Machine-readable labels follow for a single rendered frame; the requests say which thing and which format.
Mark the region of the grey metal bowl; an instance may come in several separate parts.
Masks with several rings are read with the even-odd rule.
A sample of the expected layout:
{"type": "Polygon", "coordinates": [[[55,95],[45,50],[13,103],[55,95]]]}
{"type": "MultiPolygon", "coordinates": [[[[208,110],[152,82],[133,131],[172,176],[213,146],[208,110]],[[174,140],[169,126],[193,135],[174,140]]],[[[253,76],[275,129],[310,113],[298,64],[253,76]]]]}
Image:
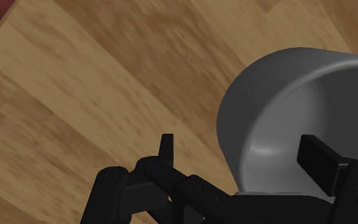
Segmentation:
{"type": "Polygon", "coordinates": [[[216,128],[239,194],[332,202],[296,156],[313,134],[358,159],[358,54],[297,47],[258,59],[227,89],[216,128]]]}

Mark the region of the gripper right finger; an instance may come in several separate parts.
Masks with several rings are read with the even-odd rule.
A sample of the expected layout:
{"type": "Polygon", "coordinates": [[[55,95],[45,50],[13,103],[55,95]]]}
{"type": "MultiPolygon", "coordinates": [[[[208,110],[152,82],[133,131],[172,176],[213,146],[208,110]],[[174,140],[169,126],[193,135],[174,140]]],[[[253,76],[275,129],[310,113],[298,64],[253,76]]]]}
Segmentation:
{"type": "Polygon", "coordinates": [[[313,135],[302,135],[297,163],[334,197],[326,224],[358,224],[358,160],[339,155],[313,135]]]}

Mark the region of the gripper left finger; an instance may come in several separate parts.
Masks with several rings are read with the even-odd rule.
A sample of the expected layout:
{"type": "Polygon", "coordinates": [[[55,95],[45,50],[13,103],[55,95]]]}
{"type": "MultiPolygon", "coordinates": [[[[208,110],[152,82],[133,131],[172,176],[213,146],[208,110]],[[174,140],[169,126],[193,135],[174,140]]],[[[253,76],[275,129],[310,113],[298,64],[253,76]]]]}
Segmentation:
{"type": "Polygon", "coordinates": [[[99,171],[80,224],[130,224],[147,212],[157,224],[231,224],[231,197],[197,175],[173,167],[174,136],[163,134],[156,156],[141,158],[133,171],[99,171]]]}

